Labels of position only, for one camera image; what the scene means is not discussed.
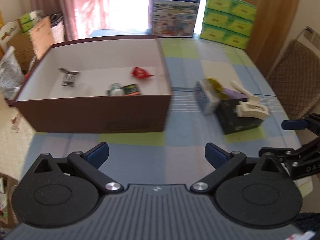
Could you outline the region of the brown cardboard carton background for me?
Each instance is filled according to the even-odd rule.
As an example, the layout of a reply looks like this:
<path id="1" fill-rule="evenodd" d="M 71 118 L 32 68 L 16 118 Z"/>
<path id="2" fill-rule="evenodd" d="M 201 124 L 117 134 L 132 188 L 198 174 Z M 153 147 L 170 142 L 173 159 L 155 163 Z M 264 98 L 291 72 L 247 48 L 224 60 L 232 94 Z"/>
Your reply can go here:
<path id="1" fill-rule="evenodd" d="M 23 33 L 18 21 L 1 27 L 1 52 L 14 47 L 15 57 L 26 73 L 33 58 L 40 60 L 54 44 L 50 17 L 40 19 L 29 31 Z"/>

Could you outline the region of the white hair claw clip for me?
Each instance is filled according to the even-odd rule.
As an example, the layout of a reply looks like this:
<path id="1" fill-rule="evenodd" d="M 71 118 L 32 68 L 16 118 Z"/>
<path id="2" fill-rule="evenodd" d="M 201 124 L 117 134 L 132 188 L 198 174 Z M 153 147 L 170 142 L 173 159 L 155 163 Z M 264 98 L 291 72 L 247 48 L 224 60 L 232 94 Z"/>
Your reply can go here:
<path id="1" fill-rule="evenodd" d="M 258 96 L 250 96 L 247 101 L 239 101 L 236 113 L 240 118 L 249 117 L 265 120 L 269 116 L 268 108 L 259 102 Z"/>

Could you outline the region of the white handled brush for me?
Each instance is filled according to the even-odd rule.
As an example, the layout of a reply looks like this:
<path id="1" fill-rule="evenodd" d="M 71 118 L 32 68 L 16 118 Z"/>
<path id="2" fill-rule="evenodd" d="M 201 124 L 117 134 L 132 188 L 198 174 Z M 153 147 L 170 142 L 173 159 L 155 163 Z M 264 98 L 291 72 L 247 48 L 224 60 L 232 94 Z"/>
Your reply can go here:
<path id="1" fill-rule="evenodd" d="M 230 84 L 234 89 L 236 89 L 237 91 L 239 91 L 242 94 L 245 94 L 245 96 L 247 96 L 247 97 L 251 96 L 251 93 L 248 90 L 246 90 L 244 87 L 242 87 L 242 85 L 237 83 L 235 80 L 231 80 Z"/>

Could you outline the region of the brown quilted chair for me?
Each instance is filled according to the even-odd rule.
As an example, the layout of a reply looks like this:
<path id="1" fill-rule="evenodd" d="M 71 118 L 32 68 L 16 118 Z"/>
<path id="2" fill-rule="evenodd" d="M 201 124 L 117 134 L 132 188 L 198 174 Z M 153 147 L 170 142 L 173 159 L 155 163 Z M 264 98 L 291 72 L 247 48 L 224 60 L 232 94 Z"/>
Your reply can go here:
<path id="1" fill-rule="evenodd" d="M 267 81 L 290 119 L 300 119 L 319 102 L 319 57 L 293 40 Z"/>

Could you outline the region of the black metal clip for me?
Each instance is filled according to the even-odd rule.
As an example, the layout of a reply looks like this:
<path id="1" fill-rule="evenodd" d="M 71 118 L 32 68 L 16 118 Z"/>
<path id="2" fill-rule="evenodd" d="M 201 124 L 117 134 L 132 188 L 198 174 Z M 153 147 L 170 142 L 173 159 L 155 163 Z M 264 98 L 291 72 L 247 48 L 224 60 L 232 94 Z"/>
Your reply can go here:
<path id="1" fill-rule="evenodd" d="M 75 85 L 75 77 L 80 74 L 78 71 L 70 71 L 66 68 L 58 68 L 58 70 L 63 74 L 63 79 L 61 86 L 63 87 L 74 87 Z"/>

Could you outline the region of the green small packet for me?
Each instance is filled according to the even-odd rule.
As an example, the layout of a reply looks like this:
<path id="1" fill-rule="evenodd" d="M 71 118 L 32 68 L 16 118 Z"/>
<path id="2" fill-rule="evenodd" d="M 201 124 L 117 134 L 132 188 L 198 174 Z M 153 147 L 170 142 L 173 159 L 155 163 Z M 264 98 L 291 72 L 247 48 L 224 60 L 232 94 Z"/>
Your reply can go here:
<path id="1" fill-rule="evenodd" d="M 123 90 L 127 96 L 141 95 L 140 89 L 136 83 L 123 86 Z"/>

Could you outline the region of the purple cream tube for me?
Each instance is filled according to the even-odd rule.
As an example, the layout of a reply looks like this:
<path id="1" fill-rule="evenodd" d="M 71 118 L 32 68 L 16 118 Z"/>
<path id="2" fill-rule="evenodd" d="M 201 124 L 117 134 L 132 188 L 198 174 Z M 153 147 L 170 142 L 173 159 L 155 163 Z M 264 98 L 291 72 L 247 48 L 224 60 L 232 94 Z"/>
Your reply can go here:
<path id="1" fill-rule="evenodd" d="M 247 99 L 245 94 L 228 88 L 223 89 L 223 94 L 227 96 L 227 99 Z"/>

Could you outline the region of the yellow snack packet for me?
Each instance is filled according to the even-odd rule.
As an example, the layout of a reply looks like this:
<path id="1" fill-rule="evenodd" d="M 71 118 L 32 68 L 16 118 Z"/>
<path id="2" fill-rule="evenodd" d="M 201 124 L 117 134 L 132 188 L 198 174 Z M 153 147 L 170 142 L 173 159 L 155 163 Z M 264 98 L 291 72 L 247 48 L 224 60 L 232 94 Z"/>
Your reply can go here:
<path id="1" fill-rule="evenodd" d="M 216 79 L 205 78 L 205 81 L 220 100 L 229 99 L 228 95 L 225 93 L 225 88 Z"/>

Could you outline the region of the brown cardboard storage box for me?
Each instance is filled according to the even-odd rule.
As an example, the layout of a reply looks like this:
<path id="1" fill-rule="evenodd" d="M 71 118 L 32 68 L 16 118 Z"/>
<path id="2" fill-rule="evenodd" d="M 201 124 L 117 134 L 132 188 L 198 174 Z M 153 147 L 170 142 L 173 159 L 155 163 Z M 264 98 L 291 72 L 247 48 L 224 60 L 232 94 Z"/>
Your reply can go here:
<path id="1" fill-rule="evenodd" d="M 61 86 L 58 68 L 78 71 L 74 87 Z M 134 67 L 153 77 L 139 80 Z M 136 83 L 141 95 L 108 96 L 113 83 Z M 105 36 L 54 44 L 33 67 L 14 106 L 38 132 L 138 133 L 163 131 L 172 97 L 159 39 Z"/>

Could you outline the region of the brown curtain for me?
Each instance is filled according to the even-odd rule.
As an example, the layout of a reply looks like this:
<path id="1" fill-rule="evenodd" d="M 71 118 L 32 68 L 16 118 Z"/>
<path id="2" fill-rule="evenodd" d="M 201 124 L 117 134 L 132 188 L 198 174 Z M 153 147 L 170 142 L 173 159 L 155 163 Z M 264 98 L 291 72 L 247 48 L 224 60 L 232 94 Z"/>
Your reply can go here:
<path id="1" fill-rule="evenodd" d="M 245 51 L 263 76 L 266 76 L 284 45 L 295 18 L 299 0 L 242 1 L 257 8 Z"/>

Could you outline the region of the small white round jar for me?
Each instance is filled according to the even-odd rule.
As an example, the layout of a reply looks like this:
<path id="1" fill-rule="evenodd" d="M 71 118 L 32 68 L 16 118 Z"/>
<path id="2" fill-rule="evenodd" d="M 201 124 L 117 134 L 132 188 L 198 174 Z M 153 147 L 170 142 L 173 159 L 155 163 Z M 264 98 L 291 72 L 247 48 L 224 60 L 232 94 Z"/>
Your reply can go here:
<path id="1" fill-rule="evenodd" d="M 125 90 L 119 83 L 113 83 L 109 86 L 109 89 L 107 90 L 108 96 L 122 96 L 125 95 Z"/>

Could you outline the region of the checkered tablecloth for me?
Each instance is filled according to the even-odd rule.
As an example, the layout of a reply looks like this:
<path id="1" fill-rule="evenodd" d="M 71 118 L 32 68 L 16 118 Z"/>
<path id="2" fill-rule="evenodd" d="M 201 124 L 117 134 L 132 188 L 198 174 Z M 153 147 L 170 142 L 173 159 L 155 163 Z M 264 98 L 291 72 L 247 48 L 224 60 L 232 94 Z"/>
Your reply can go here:
<path id="1" fill-rule="evenodd" d="M 208 142 L 226 151 L 241 151 L 249 157 L 256 157 L 262 147 L 300 147 L 296 133 L 281 128 L 287 115 L 259 69 L 243 50 L 199 38 L 163 38 L 161 45 L 173 85 L 164 131 L 35 133 L 23 172 L 41 153 L 64 157 L 73 151 L 87 151 L 104 141 L 109 145 L 110 156 L 100 169 L 116 181 L 122 184 L 190 185 L 213 170 L 204 157 Z M 194 99 L 196 81 L 209 76 L 223 86 L 227 86 L 230 80 L 241 83 L 268 107 L 268 118 L 258 128 L 225 135 L 216 116 L 203 115 Z"/>

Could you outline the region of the black shaver product box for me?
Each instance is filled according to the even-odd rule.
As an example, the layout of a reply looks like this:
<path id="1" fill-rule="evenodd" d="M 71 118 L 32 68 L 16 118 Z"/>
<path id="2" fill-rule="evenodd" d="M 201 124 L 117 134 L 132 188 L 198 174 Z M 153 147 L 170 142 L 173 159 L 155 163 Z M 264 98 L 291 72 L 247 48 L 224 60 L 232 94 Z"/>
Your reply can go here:
<path id="1" fill-rule="evenodd" d="M 221 100 L 215 110 L 216 117 L 224 134 L 246 131 L 257 128 L 263 122 L 253 117 L 238 117 L 236 106 L 247 98 Z"/>

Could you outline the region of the red snack packet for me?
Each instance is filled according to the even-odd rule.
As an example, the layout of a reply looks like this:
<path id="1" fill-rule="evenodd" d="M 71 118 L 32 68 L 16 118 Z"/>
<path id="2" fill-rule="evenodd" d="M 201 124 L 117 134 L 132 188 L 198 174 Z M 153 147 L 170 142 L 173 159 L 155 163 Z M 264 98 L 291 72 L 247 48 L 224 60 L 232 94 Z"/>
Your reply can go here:
<path id="1" fill-rule="evenodd" d="M 150 77 L 153 77 L 153 75 L 151 75 L 147 70 L 140 68 L 140 67 L 134 67 L 131 75 L 139 80 L 144 80 L 144 79 L 148 79 Z"/>

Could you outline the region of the blue white tissue packet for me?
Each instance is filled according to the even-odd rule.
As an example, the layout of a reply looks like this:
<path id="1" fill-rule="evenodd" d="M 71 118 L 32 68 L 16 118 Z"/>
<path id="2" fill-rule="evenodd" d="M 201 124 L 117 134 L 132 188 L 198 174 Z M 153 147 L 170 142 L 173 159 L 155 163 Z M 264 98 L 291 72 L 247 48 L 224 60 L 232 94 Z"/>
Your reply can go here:
<path id="1" fill-rule="evenodd" d="M 195 100 L 204 115 L 211 115 L 214 113 L 220 103 L 215 90 L 207 80 L 197 80 L 194 86 Z"/>

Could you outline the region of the blue milk carton box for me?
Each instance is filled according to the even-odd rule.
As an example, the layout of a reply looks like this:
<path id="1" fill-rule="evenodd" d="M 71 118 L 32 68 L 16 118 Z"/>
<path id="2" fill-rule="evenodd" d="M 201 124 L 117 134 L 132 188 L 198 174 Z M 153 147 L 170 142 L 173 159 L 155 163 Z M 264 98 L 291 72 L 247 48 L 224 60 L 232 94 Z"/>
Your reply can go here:
<path id="1" fill-rule="evenodd" d="M 150 0 L 149 25 L 158 37 L 192 37 L 200 0 Z"/>

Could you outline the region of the green tissue pack stack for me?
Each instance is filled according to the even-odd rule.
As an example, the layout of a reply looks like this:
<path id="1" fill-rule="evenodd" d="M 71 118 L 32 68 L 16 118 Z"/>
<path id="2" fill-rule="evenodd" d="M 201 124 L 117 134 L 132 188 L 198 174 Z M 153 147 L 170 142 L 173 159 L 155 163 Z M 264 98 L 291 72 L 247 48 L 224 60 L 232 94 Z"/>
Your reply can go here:
<path id="1" fill-rule="evenodd" d="M 206 0 L 200 38 L 246 49 L 256 12 L 241 0 Z"/>

